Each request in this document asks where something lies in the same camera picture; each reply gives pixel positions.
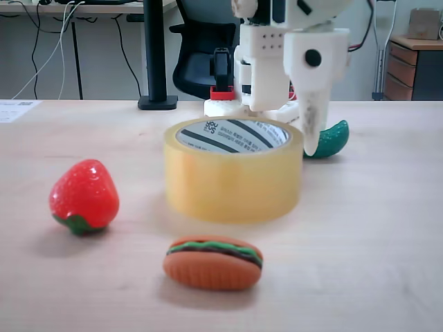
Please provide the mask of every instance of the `wall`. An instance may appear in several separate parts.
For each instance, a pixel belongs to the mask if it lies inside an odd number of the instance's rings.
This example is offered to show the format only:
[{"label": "wall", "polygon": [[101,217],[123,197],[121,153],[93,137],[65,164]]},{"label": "wall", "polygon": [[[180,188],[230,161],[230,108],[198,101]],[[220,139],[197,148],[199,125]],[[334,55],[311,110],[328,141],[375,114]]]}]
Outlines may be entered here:
[{"label": "wall", "polygon": [[[225,11],[226,4],[220,3]],[[390,27],[393,4],[378,2],[379,14],[377,24],[380,27],[381,40],[384,41]],[[406,33],[408,29],[410,10],[420,7],[443,8],[442,0],[398,0],[397,21],[394,33]],[[223,10],[211,8],[209,15],[215,21],[220,20],[216,14],[226,13]],[[140,24],[129,24],[121,17],[121,26],[125,49],[129,62],[140,81],[145,76],[142,72],[142,46]],[[369,19],[369,10],[365,0],[355,0],[354,3],[336,19],[340,28],[350,28],[352,43],[360,42]],[[173,35],[168,28],[180,24],[181,16],[177,8],[165,14],[165,54],[168,78],[168,92],[178,94],[181,100],[195,99],[177,91],[172,83],[172,72],[177,62],[181,37]],[[52,18],[44,19],[47,29],[58,30],[59,22]],[[85,99],[138,99],[136,85],[120,51],[118,32],[115,22],[99,19],[96,24],[77,22],[78,46],[82,67],[82,81]],[[37,49],[37,63],[42,65],[51,54],[57,43],[57,35],[40,34],[42,40]],[[11,98],[33,75],[34,69],[30,61],[35,40],[35,27],[27,17],[16,19],[0,18],[0,98]],[[70,30],[64,39],[66,57],[66,82],[63,98],[77,99],[77,81],[73,62],[73,45]],[[334,85],[333,100],[371,100],[375,73],[375,57],[377,54],[374,34],[371,33],[365,46],[353,53],[352,61],[342,81]],[[39,98],[56,98],[61,84],[61,57],[57,52],[53,60],[39,76]],[[21,98],[32,98],[32,87],[29,86]]]},{"label": "wall", "polygon": [[[147,90],[146,71],[142,58],[144,53],[143,27],[138,23],[127,23],[119,19],[123,44],[143,90]],[[169,26],[183,23],[177,8],[164,15],[165,57],[167,66],[168,92],[179,94],[181,99],[192,97],[177,91],[172,83],[172,72],[179,56],[181,37],[169,32]],[[138,92],[120,49],[116,22],[110,17],[100,17],[90,24],[76,20],[78,52],[82,75],[84,99],[136,100]],[[61,23],[52,17],[42,17],[42,28],[58,31]],[[13,19],[0,17],[0,98],[11,98],[34,75],[31,62],[37,29],[27,16]],[[66,78],[62,99],[78,99],[78,84],[75,71],[71,27],[63,37]],[[35,62],[40,68],[53,52],[58,35],[40,33]],[[40,99],[56,99],[62,83],[62,57],[58,50],[38,77],[37,94]],[[33,99],[33,83],[19,96]]]}]

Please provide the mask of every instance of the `green toy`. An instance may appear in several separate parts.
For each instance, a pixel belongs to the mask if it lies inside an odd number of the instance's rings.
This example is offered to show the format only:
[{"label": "green toy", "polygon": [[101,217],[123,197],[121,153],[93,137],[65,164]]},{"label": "green toy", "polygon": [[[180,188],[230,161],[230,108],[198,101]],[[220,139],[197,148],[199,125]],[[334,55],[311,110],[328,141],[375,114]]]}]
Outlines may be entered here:
[{"label": "green toy", "polygon": [[308,156],[304,153],[305,158],[327,158],[337,154],[345,147],[349,139],[349,126],[347,122],[342,120],[335,126],[320,132],[320,140],[316,153]]}]

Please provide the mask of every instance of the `black office chair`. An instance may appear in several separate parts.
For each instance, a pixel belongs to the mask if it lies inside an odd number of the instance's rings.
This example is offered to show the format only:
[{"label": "black office chair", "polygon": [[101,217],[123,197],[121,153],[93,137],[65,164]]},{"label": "black office chair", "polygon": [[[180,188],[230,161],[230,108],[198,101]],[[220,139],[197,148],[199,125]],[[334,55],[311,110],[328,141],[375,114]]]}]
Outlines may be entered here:
[{"label": "black office chair", "polygon": [[[225,2],[229,6],[228,11],[224,8],[225,11],[220,12],[214,7],[213,1],[189,0],[186,4],[177,0],[184,24],[170,27],[171,33],[180,33],[182,36],[179,61],[172,75],[174,85],[184,93],[205,100],[210,98],[210,87],[215,85],[215,78],[210,74],[210,61],[215,49],[228,48],[231,54],[234,51],[239,21],[230,11],[230,1]],[[196,12],[196,19],[190,19],[188,11]],[[232,23],[214,23],[216,19],[213,17],[216,14],[218,19],[223,18],[224,14],[224,18]]]}]

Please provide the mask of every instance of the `paper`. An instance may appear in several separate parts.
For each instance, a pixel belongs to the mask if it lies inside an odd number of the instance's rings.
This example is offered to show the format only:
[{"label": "paper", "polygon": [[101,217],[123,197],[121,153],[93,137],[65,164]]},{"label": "paper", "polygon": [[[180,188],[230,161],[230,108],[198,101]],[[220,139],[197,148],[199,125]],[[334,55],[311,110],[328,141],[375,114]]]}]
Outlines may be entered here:
[{"label": "paper", "polygon": [[36,107],[41,100],[0,100],[0,123],[11,123],[27,111]]}]

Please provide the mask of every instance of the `drawer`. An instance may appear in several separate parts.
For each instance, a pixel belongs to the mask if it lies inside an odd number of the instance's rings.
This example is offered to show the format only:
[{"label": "drawer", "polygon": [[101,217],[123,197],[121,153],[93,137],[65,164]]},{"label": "drawer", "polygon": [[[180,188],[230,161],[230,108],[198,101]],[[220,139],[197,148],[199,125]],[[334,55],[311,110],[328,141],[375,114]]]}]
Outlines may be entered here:
[{"label": "drawer", "polygon": [[390,54],[398,57],[400,60],[407,62],[408,64],[417,64],[417,51],[410,50],[396,43],[390,43]]},{"label": "drawer", "polygon": [[412,100],[413,88],[400,82],[391,74],[387,74],[384,94],[391,100]]},{"label": "drawer", "polygon": [[398,78],[407,86],[414,86],[415,66],[407,64],[392,55],[388,61],[388,73]]}]

